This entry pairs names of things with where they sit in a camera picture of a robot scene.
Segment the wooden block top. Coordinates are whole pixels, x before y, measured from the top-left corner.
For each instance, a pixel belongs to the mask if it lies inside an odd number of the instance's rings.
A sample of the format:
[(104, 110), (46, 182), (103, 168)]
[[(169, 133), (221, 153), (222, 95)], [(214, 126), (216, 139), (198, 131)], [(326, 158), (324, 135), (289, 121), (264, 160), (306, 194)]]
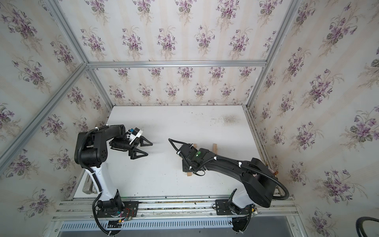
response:
[(218, 146), (217, 146), (217, 144), (213, 144), (213, 146), (212, 146), (212, 152), (214, 153), (214, 154), (218, 154)]

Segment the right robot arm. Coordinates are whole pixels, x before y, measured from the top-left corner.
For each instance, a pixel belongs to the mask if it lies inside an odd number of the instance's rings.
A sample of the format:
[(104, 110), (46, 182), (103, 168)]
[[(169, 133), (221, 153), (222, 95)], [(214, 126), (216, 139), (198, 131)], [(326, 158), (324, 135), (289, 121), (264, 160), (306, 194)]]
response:
[(233, 230), (246, 231), (256, 212), (256, 207), (269, 208), (273, 200), (287, 200), (288, 189), (259, 159), (239, 161), (207, 149), (197, 149), (193, 144), (169, 139), (169, 143), (182, 159), (185, 171), (202, 177), (207, 171), (218, 172), (239, 181), (242, 189), (234, 189), (228, 199), (216, 200), (218, 214), (233, 214)]

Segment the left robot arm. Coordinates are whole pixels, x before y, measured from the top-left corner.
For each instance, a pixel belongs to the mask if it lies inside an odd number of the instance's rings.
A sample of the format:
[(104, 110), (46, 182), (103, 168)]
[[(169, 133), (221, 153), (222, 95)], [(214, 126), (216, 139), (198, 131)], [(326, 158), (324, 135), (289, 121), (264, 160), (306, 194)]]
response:
[(98, 214), (102, 211), (111, 216), (122, 216), (125, 205), (107, 168), (107, 142), (112, 150), (127, 152), (130, 159), (135, 160), (148, 156), (139, 146), (153, 146), (142, 134), (143, 131), (138, 128), (126, 130), (123, 124), (106, 124), (78, 134), (74, 160), (89, 174), (95, 185), (98, 196), (92, 203), (93, 217), (99, 229), (108, 237), (116, 236), (119, 231), (103, 227)]

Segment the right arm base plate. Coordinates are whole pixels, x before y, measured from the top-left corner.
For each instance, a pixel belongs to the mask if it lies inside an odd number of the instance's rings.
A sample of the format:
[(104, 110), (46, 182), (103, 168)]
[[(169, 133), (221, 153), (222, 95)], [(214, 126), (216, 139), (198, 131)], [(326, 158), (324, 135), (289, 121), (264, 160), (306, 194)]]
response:
[(245, 208), (240, 208), (227, 199), (217, 199), (212, 205), (212, 208), (216, 211), (217, 215), (248, 215), (250, 212), (254, 212), (255, 204), (247, 205)]

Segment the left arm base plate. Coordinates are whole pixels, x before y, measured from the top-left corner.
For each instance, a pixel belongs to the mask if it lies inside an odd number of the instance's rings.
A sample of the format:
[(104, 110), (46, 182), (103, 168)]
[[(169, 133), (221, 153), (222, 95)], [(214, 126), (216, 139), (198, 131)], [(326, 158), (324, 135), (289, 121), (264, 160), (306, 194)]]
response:
[(121, 209), (118, 207), (100, 207), (96, 205), (95, 210), (98, 218), (124, 218), (131, 219), (137, 216), (139, 202), (138, 201), (123, 201)]

